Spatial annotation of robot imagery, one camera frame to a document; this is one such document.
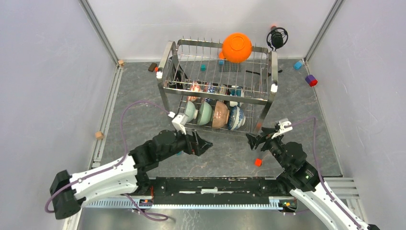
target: white wall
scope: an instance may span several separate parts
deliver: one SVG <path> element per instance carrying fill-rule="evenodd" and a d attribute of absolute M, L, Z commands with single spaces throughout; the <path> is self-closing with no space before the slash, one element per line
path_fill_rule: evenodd
<path fill-rule="evenodd" d="M 289 32 L 279 57 L 302 58 L 334 0 L 89 0 L 120 59 L 161 59 L 168 40 L 223 41 L 233 32 L 266 45 L 271 24 Z"/>
<path fill-rule="evenodd" d="M 0 229 L 57 230 L 49 187 L 86 169 L 114 64 L 77 0 L 2 1 L 0 31 Z"/>
<path fill-rule="evenodd" d="M 406 2 L 345 1 L 310 60 L 327 125 L 371 223 L 406 229 Z"/>

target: stainless steel dish rack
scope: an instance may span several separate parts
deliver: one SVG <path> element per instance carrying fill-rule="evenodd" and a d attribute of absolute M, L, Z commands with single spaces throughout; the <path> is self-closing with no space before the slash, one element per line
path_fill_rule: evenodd
<path fill-rule="evenodd" d="M 267 48 L 252 47 L 251 56 L 244 62 L 236 64 L 218 57 L 222 43 L 181 39 L 176 44 L 169 41 L 157 71 L 157 81 L 165 109 L 171 111 L 167 93 L 181 95 L 177 112 L 184 113 L 187 96 L 211 98 L 210 105 L 215 106 L 216 100 L 243 103 L 240 108 L 246 117 L 245 124 L 236 131 L 226 127 L 220 132 L 258 133 L 273 103 L 278 89 L 278 57 L 276 52 Z M 203 89 L 207 82 L 215 87 L 215 93 L 190 91 L 193 82 Z M 232 86 L 240 86 L 244 96 L 224 94 L 235 90 Z M 194 102 L 200 108 L 201 100 Z M 261 113 L 254 112 L 254 105 L 263 105 Z M 188 128 L 218 131 L 211 128 L 211 122 L 205 126 L 196 125 L 193 120 Z"/>

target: red cube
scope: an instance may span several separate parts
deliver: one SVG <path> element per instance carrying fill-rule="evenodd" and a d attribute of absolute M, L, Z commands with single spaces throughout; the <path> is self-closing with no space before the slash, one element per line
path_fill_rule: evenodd
<path fill-rule="evenodd" d="M 257 158 L 257 159 L 255 160 L 255 165 L 258 166 L 258 167 L 260 167 L 260 166 L 262 165 L 262 160 L 259 159 L 259 158 Z"/>

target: cup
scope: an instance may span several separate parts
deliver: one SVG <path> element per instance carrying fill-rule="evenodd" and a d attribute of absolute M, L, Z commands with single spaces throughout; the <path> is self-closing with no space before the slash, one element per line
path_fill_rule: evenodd
<path fill-rule="evenodd" d="M 195 80 L 192 83 L 192 86 L 190 87 L 190 91 L 195 91 L 195 92 L 201 92 L 202 89 L 200 88 L 199 83 L 197 83 Z M 188 96 L 187 97 L 187 101 L 191 101 L 194 102 L 196 101 L 196 99 L 198 99 L 199 97 L 194 97 L 194 96 Z"/>
<path fill-rule="evenodd" d="M 215 93 L 215 88 L 211 82 L 206 83 L 206 85 L 204 87 L 204 92 Z M 210 103 L 212 101 L 211 98 L 205 98 L 204 100 L 207 103 Z"/>
<path fill-rule="evenodd" d="M 232 85 L 230 89 L 230 95 L 236 97 L 244 97 L 244 90 L 242 87 L 237 85 Z M 230 107 L 238 106 L 240 107 L 243 103 L 242 102 L 230 102 Z"/>

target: wooden block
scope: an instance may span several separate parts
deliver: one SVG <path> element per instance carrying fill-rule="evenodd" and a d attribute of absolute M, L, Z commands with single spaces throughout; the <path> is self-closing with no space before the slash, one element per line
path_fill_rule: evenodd
<path fill-rule="evenodd" d="M 124 66 L 124 61 L 123 61 L 123 60 L 118 60 L 118 65 L 119 65 L 120 67 L 123 67 L 123 66 Z"/>
<path fill-rule="evenodd" d="M 103 140 L 104 139 L 104 134 L 101 131 L 96 132 L 95 137 L 97 140 Z"/>
<path fill-rule="evenodd" d="M 157 66 L 158 66 L 158 64 L 152 63 L 152 64 L 149 66 L 148 71 L 149 71 L 149 72 L 154 72 L 154 70 L 155 70 L 155 68 L 156 68 Z"/>

